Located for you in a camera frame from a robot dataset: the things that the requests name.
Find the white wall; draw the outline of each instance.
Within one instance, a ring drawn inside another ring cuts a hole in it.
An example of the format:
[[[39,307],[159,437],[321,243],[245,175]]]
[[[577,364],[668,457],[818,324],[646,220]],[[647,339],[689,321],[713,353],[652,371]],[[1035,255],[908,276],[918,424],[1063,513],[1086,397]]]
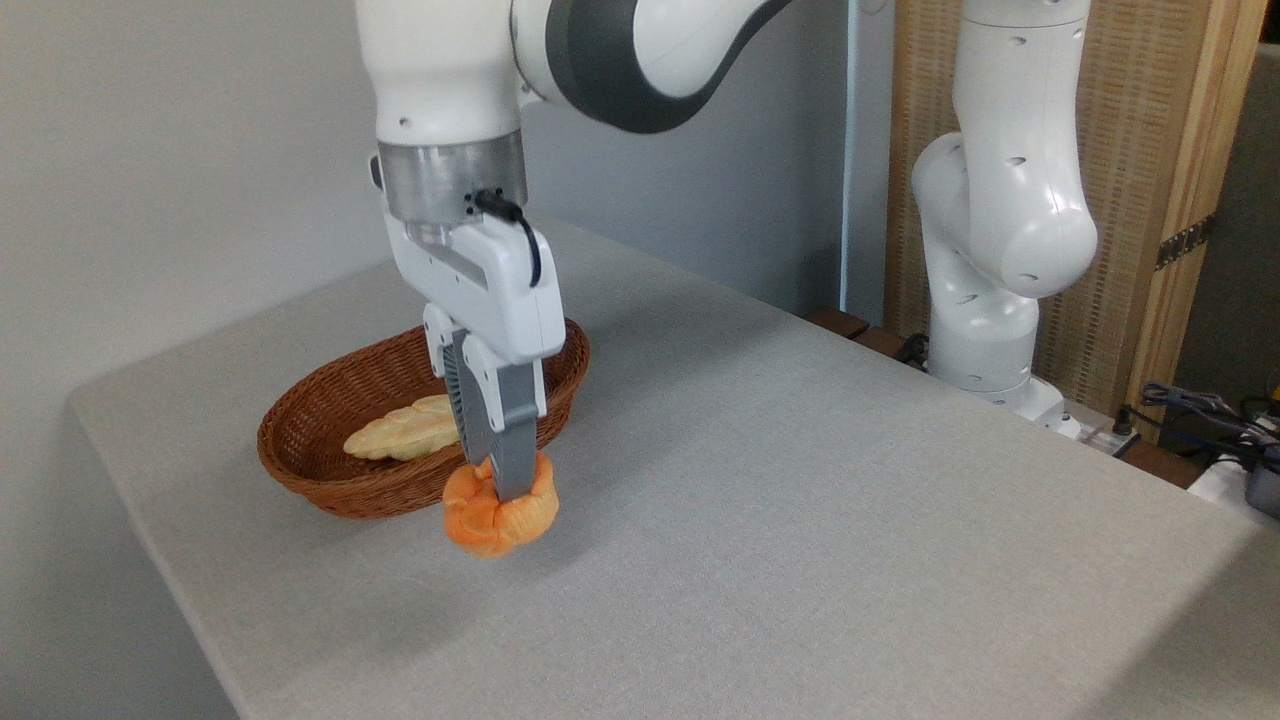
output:
[[[842,5],[785,10],[669,136],[530,113],[536,205],[835,301]],[[384,260],[370,127],[347,0],[4,3],[0,717],[232,715],[65,397]]]

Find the electrical cable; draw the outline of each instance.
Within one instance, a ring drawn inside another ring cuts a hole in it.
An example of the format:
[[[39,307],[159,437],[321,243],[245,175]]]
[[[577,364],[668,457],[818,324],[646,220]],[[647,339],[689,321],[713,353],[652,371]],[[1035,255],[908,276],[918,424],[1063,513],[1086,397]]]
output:
[[[467,201],[475,202],[481,213],[500,218],[512,224],[518,224],[525,229],[525,237],[529,238],[529,256],[534,266],[529,287],[538,287],[538,283],[543,279],[543,254],[538,249],[538,236],[534,234],[534,228],[525,219],[525,211],[520,205],[503,197],[500,187],[497,190],[477,191],[474,197],[468,195]]]
[[[1172,407],[1176,410],[1184,410],[1185,413],[1194,413],[1206,423],[1238,432],[1258,441],[1263,441],[1266,438],[1272,441],[1276,439],[1276,437],[1265,427],[1243,418],[1240,413],[1236,413],[1236,410],[1231,407],[1231,405],[1228,404],[1220,395],[1187,391],[1180,387],[1166,386],[1157,382],[1148,382],[1142,386],[1139,395],[1142,397],[1143,406],[1147,407]]]
[[[1193,445],[1198,445],[1198,446],[1202,446],[1202,447],[1207,447],[1207,448],[1211,448],[1211,450],[1216,450],[1216,451],[1219,451],[1222,455],[1231,455],[1231,456],[1239,457],[1242,460],[1249,460],[1249,461],[1253,461],[1256,464],[1261,464],[1262,466],[1267,468],[1268,470],[1271,470],[1274,473],[1280,473],[1280,461],[1277,461],[1277,459],[1274,455],[1268,455],[1267,454],[1267,448],[1275,447],[1277,445],[1275,442],[1271,442],[1271,443],[1263,443],[1263,442],[1248,443],[1247,441],[1242,441],[1239,443],[1230,445],[1230,443],[1225,443],[1225,442],[1211,441],[1211,439],[1206,439],[1206,438],[1202,438],[1202,437],[1197,437],[1197,436],[1193,436],[1193,434],[1184,433],[1181,430],[1178,430],[1176,428],[1171,428],[1166,423],[1161,423],[1160,420],[1156,420],[1155,418],[1138,411],[1132,405],[1124,405],[1121,407],[1121,410],[1123,411],[1128,411],[1129,414],[1132,414],[1134,418],[1138,418],[1143,423],[1147,423],[1148,425],[1152,425],[1155,428],[1160,428],[1160,429],[1167,432],[1169,434],[1171,434],[1171,436],[1174,436],[1174,437],[1176,437],[1179,439],[1183,439],[1185,442],[1189,442],[1189,443],[1193,443]],[[1262,451],[1261,452],[1252,451],[1252,447],[1260,447],[1260,448],[1262,448]]]

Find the gray wall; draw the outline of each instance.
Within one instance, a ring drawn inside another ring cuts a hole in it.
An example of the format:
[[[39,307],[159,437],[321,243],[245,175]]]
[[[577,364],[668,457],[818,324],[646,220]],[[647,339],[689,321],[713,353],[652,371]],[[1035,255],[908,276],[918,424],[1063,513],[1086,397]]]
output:
[[[785,10],[669,136],[532,110],[536,206],[790,310],[833,302],[844,17]],[[65,398],[388,258],[351,4],[0,18],[0,717],[230,716]]]
[[[662,136],[527,110],[530,206],[792,313],[836,304],[845,17],[844,0],[792,4]]]
[[[1258,49],[1217,215],[1178,384],[1235,404],[1280,383],[1280,45]]]

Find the black cable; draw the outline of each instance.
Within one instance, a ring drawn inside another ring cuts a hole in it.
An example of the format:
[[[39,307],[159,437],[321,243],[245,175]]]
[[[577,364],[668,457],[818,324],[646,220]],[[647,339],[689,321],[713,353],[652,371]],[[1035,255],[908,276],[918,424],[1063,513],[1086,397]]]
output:
[[[538,249],[538,236],[534,234],[534,228],[525,219],[525,211],[520,209],[511,200],[502,196],[502,188],[498,190],[481,190],[475,193],[475,197],[467,197],[467,200],[474,201],[476,208],[481,213],[500,218],[512,224],[520,224],[525,228],[525,237],[529,238],[529,255],[534,265],[532,279],[529,282],[529,287],[538,287],[538,283],[543,279],[543,254]]]
[[[923,368],[929,360],[929,336],[915,333],[906,338],[893,359],[908,365],[915,363]]]
[[[1144,414],[1139,413],[1132,405],[1123,406],[1123,410],[1126,410],[1134,418],[1138,418],[1143,423],[1147,423],[1148,425],[1160,428],[1160,429],[1162,429],[1162,430],[1165,430],[1165,432],[1167,432],[1167,433],[1170,433],[1170,434],[1172,434],[1172,436],[1175,436],[1175,437],[1178,437],[1180,439],[1184,439],[1187,442],[1190,442],[1190,443],[1194,443],[1194,445],[1199,445],[1199,446],[1203,446],[1203,447],[1208,447],[1208,448],[1212,448],[1212,450],[1217,450],[1219,452],[1221,452],[1224,455],[1233,455],[1233,456],[1240,457],[1243,460],[1252,460],[1254,462],[1262,464],[1265,468],[1267,468],[1268,470],[1271,470],[1274,473],[1280,473],[1280,461],[1277,461],[1274,455],[1268,455],[1266,450],[1263,450],[1262,452],[1251,452],[1249,450],[1247,450],[1245,447],[1242,446],[1243,443],[1242,445],[1228,445],[1228,443],[1224,443],[1224,442],[1216,442],[1216,441],[1206,439],[1206,438],[1202,438],[1202,437],[1187,434],[1187,433],[1184,433],[1181,430],[1178,430],[1175,428],[1169,427],[1165,423],[1161,423],[1160,420],[1156,420],[1155,418],[1151,418],[1148,415],[1144,415]]]

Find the orange bread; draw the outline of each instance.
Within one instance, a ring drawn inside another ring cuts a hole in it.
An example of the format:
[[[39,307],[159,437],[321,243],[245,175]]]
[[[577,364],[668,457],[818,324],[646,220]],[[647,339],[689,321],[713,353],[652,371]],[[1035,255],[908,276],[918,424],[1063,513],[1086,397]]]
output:
[[[458,468],[444,486],[444,533],[462,550],[486,560],[541,537],[558,511],[552,461],[541,452],[534,468],[534,487],[524,497],[498,502],[489,460],[479,468]]]

